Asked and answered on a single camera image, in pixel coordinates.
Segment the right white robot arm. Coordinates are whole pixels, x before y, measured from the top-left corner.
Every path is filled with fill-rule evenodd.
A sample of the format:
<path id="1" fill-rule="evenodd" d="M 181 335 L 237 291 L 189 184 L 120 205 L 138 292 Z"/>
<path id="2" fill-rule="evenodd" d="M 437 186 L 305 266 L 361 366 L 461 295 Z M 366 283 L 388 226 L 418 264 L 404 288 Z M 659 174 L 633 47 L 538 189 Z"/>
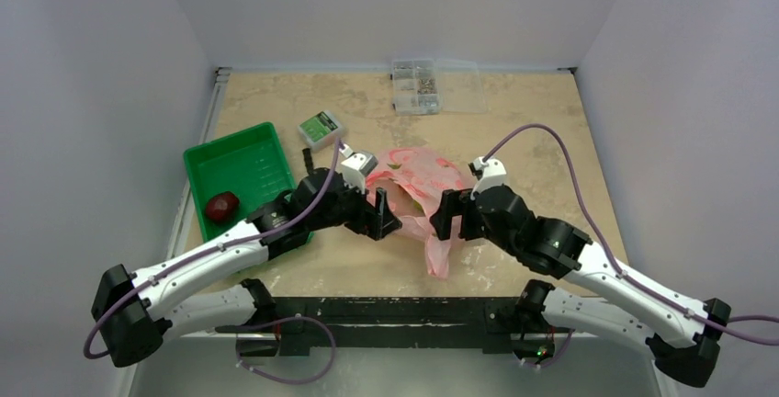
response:
<path id="1" fill-rule="evenodd" d="M 581 298 L 540 279 L 528 281 L 514 312 L 524 328 L 544 325 L 610 338 L 652 358 L 673 380 L 707 385 L 730 316 L 724 301 L 689 298 L 622 267 L 587 233 L 535 215 L 507 186 L 479 194 L 444 191 L 430 220 L 437 238 L 450 238 L 456 217 L 461 239 L 484 238 L 539 275 L 593 292 Z"/>

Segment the red fake apple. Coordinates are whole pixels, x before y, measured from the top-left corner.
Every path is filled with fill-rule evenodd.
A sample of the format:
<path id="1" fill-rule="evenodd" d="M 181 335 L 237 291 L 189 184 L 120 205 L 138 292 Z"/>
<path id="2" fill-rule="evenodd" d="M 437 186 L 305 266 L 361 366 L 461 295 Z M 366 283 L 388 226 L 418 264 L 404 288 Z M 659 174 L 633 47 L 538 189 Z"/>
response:
<path id="1" fill-rule="evenodd" d="M 204 216 L 211 222 L 223 224 L 232 220 L 240 207 L 239 198 L 230 191 L 213 196 L 204 208 Z"/>

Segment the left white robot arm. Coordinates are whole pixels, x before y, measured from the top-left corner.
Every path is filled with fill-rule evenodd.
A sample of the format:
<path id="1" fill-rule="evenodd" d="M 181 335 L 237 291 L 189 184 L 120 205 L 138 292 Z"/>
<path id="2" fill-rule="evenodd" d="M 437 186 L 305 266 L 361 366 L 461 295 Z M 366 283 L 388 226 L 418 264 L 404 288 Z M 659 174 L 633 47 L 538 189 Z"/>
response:
<path id="1" fill-rule="evenodd" d="M 103 273 L 93 301 L 95 325 L 84 343 L 85 357 L 100 357 L 91 349 L 96 337 L 106 346 L 102 354 L 124 368 L 182 335 L 219 327 L 261 332 L 276 325 L 275 302 L 257 279 L 216 293 L 203 290 L 303 246 L 312 232 L 339 226 L 379 241 L 398 231 L 401 221 L 385 190 L 370 193 L 332 169 L 318 168 L 295 189 L 184 255 L 134 272 L 113 266 Z"/>

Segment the pink plastic bag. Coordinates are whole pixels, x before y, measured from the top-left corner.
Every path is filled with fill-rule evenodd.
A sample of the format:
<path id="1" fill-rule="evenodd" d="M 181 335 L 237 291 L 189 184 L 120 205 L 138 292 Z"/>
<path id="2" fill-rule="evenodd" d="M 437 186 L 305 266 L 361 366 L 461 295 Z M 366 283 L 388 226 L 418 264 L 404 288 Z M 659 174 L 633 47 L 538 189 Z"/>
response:
<path id="1" fill-rule="evenodd" d="M 396 234 L 423 243 L 427 273 L 447 278 L 449 254 L 463 241 L 454 234 L 439 240 L 430 220 L 440 207 L 443 192 L 471 188 L 473 177 L 433 149 L 405 147 L 382 153 L 366 184 L 370 190 L 386 191 L 388 206 L 401 221 Z"/>

